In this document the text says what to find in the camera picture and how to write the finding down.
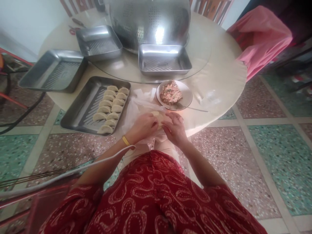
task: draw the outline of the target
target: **baking tray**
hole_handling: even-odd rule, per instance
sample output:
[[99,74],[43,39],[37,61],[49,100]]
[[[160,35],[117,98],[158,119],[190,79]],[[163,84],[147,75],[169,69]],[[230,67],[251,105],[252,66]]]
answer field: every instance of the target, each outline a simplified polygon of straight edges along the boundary
[[90,62],[114,59],[123,46],[111,26],[81,29],[76,32],[80,51]]
[[19,81],[19,86],[42,92],[72,93],[87,68],[79,51],[48,50]]
[[138,60],[143,75],[185,75],[192,68],[185,48],[180,45],[140,45]]
[[[103,94],[107,90],[107,86],[115,85],[118,89],[126,87],[131,90],[131,84],[127,81],[114,80],[106,77],[93,76],[91,77],[81,92],[78,94],[74,102],[69,107],[61,120],[61,127],[76,132],[88,133],[98,136],[109,136],[111,134],[98,134],[99,128],[104,125],[106,120],[93,121],[93,115],[98,110],[98,104],[103,99]],[[124,111],[121,111],[117,120],[115,129],[118,126],[120,117]]]

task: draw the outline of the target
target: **raw dumpling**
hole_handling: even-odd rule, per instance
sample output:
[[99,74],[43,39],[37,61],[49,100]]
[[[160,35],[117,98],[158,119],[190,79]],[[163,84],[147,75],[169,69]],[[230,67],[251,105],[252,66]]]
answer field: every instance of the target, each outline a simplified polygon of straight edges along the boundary
[[158,111],[152,111],[151,112],[158,120],[158,129],[162,128],[162,121],[163,121],[163,115],[161,113],[159,113]]
[[119,105],[113,105],[113,107],[111,108],[111,111],[116,112],[116,113],[120,113],[122,110],[123,110],[123,107]]
[[117,86],[114,86],[114,85],[108,86],[108,87],[107,87],[107,90],[112,90],[112,91],[118,92]]
[[104,134],[104,133],[113,133],[114,129],[111,126],[103,125],[100,127],[100,129],[97,131],[98,134]]
[[113,101],[115,97],[113,95],[104,95],[103,100]]
[[95,113],[93,116],[93,121],[98,121],[98,120],[103,120],[107,118],[107,114],[99,112],[99,113]]
[[105,92],[104,92],[104,96],[105,95],[113,95],[114,97],[116,96],[116,92],[114,92],[114,91],[112,91],[112,90],[106,90]]
[[124,105],[124,100],[115,98],[115,99],[113,100],[113,103],[112,103],[112,104],[113,104],[113,105],[123,106],[123,105]]
[[119,114],[117,114],[116,112],[112,112],[107,116],[107,120],[109,119],[118,119],[119,118]]
[[110,113],[110,111],[111,111],[110,107],[103,106],[103,107],[100,107],[100,108],[97,110],[97,113],[99,113],[99,112],[102,112],[102,113]]
[[124,93],[125,95],[128,95],[128,94],[129,94],[129,89],[123,87],[123,88],[121,88],[121,89],[118,91],[118,93]]
[[101,101],[98,105],[99,107],[101,106],[109,106],[109,107],[112,107],[113,106],[113,103],[109,100],[104,100],[104,101]]
[[125,95],[124,93],[117,93],[116,99],[126,100],[127,99],[127,95]]
[[116,126],[116,124],[117,124],[117,120],[111,119],[111,120],[107,120],[104,125],[113,126],[114,127],[114,126]]

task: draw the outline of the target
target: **red patterned dress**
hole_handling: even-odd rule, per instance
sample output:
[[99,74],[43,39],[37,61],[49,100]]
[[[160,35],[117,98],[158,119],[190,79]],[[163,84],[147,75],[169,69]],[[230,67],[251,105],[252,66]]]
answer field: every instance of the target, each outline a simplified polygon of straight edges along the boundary
[[103,193],[70,191],[39,233],[266,233],[225,185],[201,189],[172,157],[152,150]]

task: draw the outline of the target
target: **stainless steel colander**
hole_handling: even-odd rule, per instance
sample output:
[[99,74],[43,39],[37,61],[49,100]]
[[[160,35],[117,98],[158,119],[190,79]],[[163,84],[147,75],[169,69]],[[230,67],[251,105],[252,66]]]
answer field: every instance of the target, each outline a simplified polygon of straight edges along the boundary
[[141,44],[185,45],[189,0],[111,0],[111,25],[123,47],[133,53]]

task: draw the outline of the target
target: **white plastic bag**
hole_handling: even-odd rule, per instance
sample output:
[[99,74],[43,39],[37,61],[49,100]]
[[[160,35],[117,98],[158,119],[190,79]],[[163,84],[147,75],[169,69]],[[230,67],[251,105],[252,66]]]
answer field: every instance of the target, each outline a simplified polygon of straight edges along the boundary
[[[159,111],[164,118],[166,116],[164,115],[166,112],[166,108],[163,106],[160,106],[156,103],[154,100],[156,89],[153,88],[151,92],[149,93],[143,93],[141,89],[136,89],[134,91],[131,91],[134,93],[134,96],[129,97],[128,107],[125,111],[125,117],[123,121],[123,125],[119,127],[119,135],[124,135],[127,133],[127,131],[133,126],[134,122],[137,120],[137,118],[145,113],[151,113],[152,111]],[[153,139],[156,138],[159,141],[164,141],[167,139],[167,136],[163,129],[160,129],[156,131],[156,133],[142,141],[139,142],[139,144],[147,144],[153,141]]]

